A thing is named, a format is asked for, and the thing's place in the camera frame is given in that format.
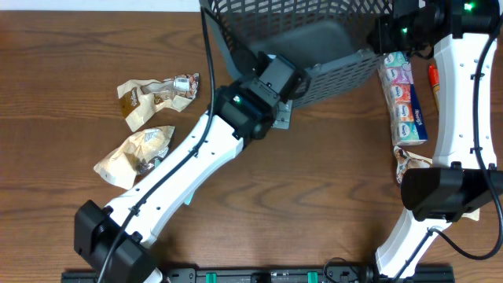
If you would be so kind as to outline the orange biscuit package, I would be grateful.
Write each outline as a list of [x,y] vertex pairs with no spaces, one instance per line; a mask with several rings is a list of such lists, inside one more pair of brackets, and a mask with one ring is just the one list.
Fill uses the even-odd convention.
[[439,109],[439,73],[434,64],[428,66],[428,78],[434,95],[436,108]]

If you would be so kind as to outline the dark grey plastic basket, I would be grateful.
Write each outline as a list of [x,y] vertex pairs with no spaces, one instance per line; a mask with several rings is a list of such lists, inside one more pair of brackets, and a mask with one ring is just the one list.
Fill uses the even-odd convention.
[[238,50],[283,55],[310,77],[296,108],[365,84],[383,58],[366,38],[391,0],[199,0],[233,79],[246,68]]

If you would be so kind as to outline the Kleenex tissue multipack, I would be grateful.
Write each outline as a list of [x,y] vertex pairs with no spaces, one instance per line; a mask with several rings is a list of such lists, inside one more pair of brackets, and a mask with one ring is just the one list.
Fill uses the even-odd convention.
[[427,141],[409,58],[400,51],[389,53],[378,68],[378,75],[390,114],[393,145],[420,145]]

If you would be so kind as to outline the cream Pantree snack bag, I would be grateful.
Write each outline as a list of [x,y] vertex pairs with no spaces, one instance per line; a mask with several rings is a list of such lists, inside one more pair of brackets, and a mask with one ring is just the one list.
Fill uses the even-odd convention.
[[415,220],[457,222],[461,218],[480,219],[480,210],[468,206],[470,170],[434,167],[431,159],[399,146],[394,147],[394,155],[402,202]]

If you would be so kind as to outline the cream snack bag with barcode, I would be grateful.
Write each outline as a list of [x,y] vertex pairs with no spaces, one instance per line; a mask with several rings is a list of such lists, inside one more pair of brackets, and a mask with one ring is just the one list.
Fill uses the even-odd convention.
[[196,98],[199,82],[199,73],[177,75],[162,81],[131,79],[117,87],[123,118],[135,132],[162,109],[181,112]]

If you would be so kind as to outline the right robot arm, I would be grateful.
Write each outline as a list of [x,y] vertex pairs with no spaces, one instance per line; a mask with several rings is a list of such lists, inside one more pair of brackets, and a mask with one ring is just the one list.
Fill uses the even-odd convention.
[[490,79],[502,26],[500,0],[396,1],[367,41],[375,53],[428,50],[439,70],[439,128],[430,168],[406,171],[403,203],[362,282],[445,282],[450,270],[419,260],[446,229],[485,204],[501,209],[502,173],[491,139]]

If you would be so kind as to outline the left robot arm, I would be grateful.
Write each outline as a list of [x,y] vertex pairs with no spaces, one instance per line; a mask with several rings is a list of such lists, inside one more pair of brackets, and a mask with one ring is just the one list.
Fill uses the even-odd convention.
[[92,200],[75,213],[74,249],[99,282],[161,282],[149,254],[173,214],[222,165],[263,139],[280,103],[292,100],[308,74],[282,55],[213,90],[189,135],[137,185],[103,208]]

